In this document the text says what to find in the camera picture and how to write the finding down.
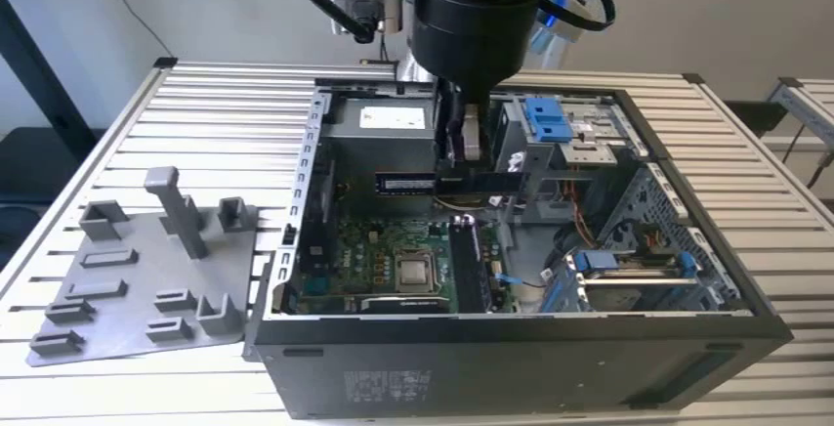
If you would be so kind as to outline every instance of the white label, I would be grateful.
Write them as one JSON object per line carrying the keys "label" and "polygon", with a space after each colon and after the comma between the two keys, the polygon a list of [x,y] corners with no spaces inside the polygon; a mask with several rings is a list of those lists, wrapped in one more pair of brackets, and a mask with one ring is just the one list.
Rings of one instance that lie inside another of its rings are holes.
{"label": "white label", "polygon": [[367,106],[361,109],[360,128],[423,130],[425,115],[421,108]]}
{"label": "white label", "polygon": [[431,180],[385,180],[385,190],[431,188],[433,188],[433,181]]}
{"label": "white label", "polygon": [[575,131],[594,131],[594,127],[590,126],[587,123],[579,123],[579,122],[574,122],[571,123],[571,126],[574,127]]}

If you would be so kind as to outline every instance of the white wall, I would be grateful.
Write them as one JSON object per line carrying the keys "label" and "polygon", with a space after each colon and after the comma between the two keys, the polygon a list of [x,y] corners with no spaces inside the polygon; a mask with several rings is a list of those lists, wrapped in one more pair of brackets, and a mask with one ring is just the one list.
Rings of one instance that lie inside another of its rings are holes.
{"label": "white wall", "polygon": [[[336,37],[307,0],[128,0],[175,56],[200,61],[353,64],[376,45]],[[10,0],[87,122],[107,127],[164,51],[120,0]],[[399,57],[405,36],[389,37]],[[0,65],[0,131],[45,124]]]}
{"label": "white wall", "polygon": [[618,20],[562,67],[698,72],[719,96],[763,100],[778,76],[834,78],[834,0],[615,0]]}

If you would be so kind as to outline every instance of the blue plastic clip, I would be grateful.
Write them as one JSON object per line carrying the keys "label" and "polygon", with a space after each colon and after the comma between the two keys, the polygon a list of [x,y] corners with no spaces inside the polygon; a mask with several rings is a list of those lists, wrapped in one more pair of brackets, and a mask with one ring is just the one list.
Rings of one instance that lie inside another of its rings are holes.
{"label": "blue plastic clip", "polygon": [[574,139],[574,130],[556,100],[530,97],[524,100],[524,105],[535,140],[543,143],[568,143]]}

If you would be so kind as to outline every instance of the motherboard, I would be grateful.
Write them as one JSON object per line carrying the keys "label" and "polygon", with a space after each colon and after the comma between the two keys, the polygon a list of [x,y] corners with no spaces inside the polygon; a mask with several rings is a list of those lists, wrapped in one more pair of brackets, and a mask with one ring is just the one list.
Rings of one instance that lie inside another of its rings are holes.
{"label": "motherboard", "polygon": [[[412,304],[441,308],[437,312],[456,313],[448,228],[443,221],[341,220],[328,272],[303,274],[300,312],[375,313],[373,305],[388,312],[393,300],[408,298]],[[500,273],[502,252],[492,223],[478,227],[478,244],[484,269]],[[496,309],[510,306],[500,302]]]}

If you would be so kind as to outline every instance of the gray plastic post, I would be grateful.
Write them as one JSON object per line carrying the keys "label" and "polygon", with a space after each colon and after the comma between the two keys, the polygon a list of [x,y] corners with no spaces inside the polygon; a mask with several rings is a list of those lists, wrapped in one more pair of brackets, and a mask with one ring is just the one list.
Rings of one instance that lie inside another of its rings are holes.
{"label": "gray plastic post", "polygon": [[124,223],[128,220],[116,201],[92,201],[87,204],[79,224],[89,240],[119,240],[113,223]]}
{"label": "gray plastic post", "polygon": [[168,223],[180,237],[188,256],[192,259],[200,259],[208,255],[208,249],[195,225],[197,217],[193,216],[193,210],[185,205],[185,200],[177,189],[179,178],[180,172],[176,167],[147,169],[144,189],[159,197],[161,207],[165,208],[168,215]]}

